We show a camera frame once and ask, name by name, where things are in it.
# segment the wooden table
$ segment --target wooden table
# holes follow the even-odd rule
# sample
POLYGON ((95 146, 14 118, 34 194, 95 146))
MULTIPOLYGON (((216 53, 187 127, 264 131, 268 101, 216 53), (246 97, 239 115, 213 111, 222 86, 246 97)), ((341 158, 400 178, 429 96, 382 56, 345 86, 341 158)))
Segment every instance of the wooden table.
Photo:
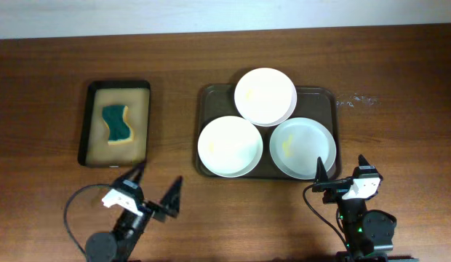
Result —
MULTIPOLYGON (((337 95, 342 176, 358 154, 384 176, 368 208, 397 217, 391 254, 451 261, 451 24, 0 41, 0 261, 83 261, 63 227, 63 205, 76 189, 126 170, 76 161, 95 79, 152 85, 145 196, 159 199, 185 178, 179 218, 152 221, 132 258, 270 261, 343 250, 305 206, 307 183, 195 171, 201 90, 259 67, 337 95)), ((83 245, 119 214, 102 207, 102 195, 82 194, 70 209, 83 245)), ((336 206, 321 198, 309 196, 334 222, 336 206)))

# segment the white bowl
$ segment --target white bowl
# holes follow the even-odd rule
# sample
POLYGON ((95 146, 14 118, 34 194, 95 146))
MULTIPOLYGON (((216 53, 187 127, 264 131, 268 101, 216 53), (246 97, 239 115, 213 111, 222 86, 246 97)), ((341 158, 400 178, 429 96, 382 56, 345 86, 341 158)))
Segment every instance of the white bowl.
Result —
POLYGON ((223 116, 201 131, 198 154, 204 166, 214 174, 236 178, 256 167, 263 154, 263 139, 247 120, 223 116))
POLYGON ((272 133, 269 151, 276 166, 297 179, 314 179, 320 156, 329 170, 335 162, 335 141, 322 124, 307 118, 293 118, 272 133))
POLYGON ((297 105, 297 90, 281 71, 258 68, 240 79, 234 100, 245 119, 261 127, 272 127, 292 115, 297 105))

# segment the wall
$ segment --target wall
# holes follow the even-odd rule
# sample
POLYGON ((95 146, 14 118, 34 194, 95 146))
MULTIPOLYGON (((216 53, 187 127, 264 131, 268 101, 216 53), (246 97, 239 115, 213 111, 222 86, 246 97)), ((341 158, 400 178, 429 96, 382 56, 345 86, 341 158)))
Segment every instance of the wall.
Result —
POLYGON ((451 0, 0 0, 0 39, 451 23, 451 0))

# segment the yellow mark on plate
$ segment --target yellow mark on plate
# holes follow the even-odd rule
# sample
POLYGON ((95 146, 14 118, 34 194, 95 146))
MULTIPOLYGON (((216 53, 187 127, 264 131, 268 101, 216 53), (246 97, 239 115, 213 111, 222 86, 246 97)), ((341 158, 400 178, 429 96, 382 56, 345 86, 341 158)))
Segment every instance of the yellow mark on plate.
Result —
POLYGON ((285 157, 291 157, 293 156, 293 153, 290 151, 290 145, 292 144, 293 135, 290 134, 287 141, 284 141, 282 143, 282 150, 284 150, 285 157))
POLYGON ((214 143, 213 142, 209 143, 209 152, 211 152, 211 154, 214 153, 214 143))
POLYGON ((250 100, 250 99, 252 99, 252 95, 253 95, 253 89, 248 89, 248 92, 247 92, 247 94, 245 95, 245 98, 246 98, 247 100, 250 100))

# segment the white stain on table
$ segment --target white stain on table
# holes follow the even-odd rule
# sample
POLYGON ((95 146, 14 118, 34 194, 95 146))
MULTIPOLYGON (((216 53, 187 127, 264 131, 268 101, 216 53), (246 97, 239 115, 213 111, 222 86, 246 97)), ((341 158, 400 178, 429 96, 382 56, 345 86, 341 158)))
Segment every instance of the white stain on table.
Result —
POLYGON ((337 107, 352 107, 355 106, 379 106, 379 98, 373 95, 364 95, 354 93, 352 95, 342 94, 337 96, 337 107))

